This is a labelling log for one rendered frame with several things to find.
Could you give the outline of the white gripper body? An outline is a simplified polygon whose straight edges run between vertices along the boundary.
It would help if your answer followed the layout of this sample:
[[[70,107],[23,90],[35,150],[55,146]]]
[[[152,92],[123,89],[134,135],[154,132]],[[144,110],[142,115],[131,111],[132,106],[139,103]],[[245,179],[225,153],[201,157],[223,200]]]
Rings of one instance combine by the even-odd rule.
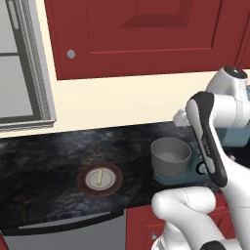
[[[187,113],[184,108],[179,109],[178,112],[174,115],[173,122],[177,127],[189,127],[190,126]]]

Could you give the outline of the grey mixer bowl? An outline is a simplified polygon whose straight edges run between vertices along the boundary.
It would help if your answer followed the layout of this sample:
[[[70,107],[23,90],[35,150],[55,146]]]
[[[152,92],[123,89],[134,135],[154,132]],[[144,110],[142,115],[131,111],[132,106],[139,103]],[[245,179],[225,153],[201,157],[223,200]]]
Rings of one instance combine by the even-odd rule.
[[[150,146],[151,165],[162,177],[178,177],[184,173],[191,157],[187,143],[176,138],[160,138]]]

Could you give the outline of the white round plate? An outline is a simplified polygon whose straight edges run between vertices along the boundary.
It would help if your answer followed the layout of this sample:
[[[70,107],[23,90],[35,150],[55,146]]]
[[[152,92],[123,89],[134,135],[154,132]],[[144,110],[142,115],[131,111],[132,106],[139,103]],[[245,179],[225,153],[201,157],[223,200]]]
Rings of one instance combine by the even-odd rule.
[[[100,169],[103,170],[102,185],[97,186],[98,171]],[[115,184],[115,181],[116,181],[115,174],[107,168],[98,168],[91,170],[85,178],[85,182],[88,188],[100,191],[111,188]]]

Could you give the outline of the red base cupboard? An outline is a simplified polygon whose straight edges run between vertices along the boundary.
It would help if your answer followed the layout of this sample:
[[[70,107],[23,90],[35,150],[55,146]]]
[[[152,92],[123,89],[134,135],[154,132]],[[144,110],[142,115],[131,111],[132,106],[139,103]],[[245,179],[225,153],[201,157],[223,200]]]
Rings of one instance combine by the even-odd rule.
[[[209,214],[226,239],[235,238],[229,208],[224,196],[216,193],[216,208]],[[164,222],[155,217],[150,205],[129,208],[126,222],[126,249],[151,250],[155,239],[161,234]]]

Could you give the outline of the brown round plate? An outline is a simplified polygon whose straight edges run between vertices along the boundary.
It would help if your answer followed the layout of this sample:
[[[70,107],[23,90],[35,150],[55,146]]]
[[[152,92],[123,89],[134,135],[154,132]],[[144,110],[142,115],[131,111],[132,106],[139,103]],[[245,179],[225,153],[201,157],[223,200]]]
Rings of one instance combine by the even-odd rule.
[[[91,170],[98,169],[98,168],[107,168],[115,174],[115,177],[116,177],[115,184],[107,190],[103,190],[103,191],[93,190],[87,187],[86,185],[85,178],[87,174]],[[111,163],[106,163],[106,162],[94,162],[94,163],[85,165],[80,170],[77,176],[77,185],[79,189],[84,194],[89,195],[89,196],[94,196],[94,197],[105,197],[105,196],[112,195],[113,193],[117,192],[120,189],[122,182],[123,182],[122,171],[116,165],[111,164]]]

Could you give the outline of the grey dishwasher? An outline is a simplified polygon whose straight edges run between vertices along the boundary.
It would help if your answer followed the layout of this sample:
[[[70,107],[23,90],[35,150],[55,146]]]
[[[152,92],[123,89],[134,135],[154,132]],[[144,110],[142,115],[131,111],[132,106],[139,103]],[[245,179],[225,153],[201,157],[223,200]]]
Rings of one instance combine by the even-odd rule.
[[[125,250],[124,210],[59,226],[18,227],[23,226],[0,224],[9,250]]]

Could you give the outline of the grey framed window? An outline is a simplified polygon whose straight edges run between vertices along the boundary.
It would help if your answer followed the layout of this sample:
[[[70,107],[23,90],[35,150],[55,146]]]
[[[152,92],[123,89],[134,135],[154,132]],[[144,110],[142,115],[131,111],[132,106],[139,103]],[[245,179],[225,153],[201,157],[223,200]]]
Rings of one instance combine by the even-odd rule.
[[[0,132],[55,122],[36,1],[0,0]]]

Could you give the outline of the red wall cupboard door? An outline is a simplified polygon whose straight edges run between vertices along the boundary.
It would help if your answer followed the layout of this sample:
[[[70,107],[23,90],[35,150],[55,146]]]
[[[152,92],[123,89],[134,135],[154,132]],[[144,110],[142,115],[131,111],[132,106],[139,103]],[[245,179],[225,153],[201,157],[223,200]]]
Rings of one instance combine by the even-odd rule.
[[[250,69],[250,16],[248,17],[242,41],[240,43],[236,65],[240,68]]]
[[[232,63],[245,0],[45,0],[59,79]],[[67,56],[73,50],[74,59]]]

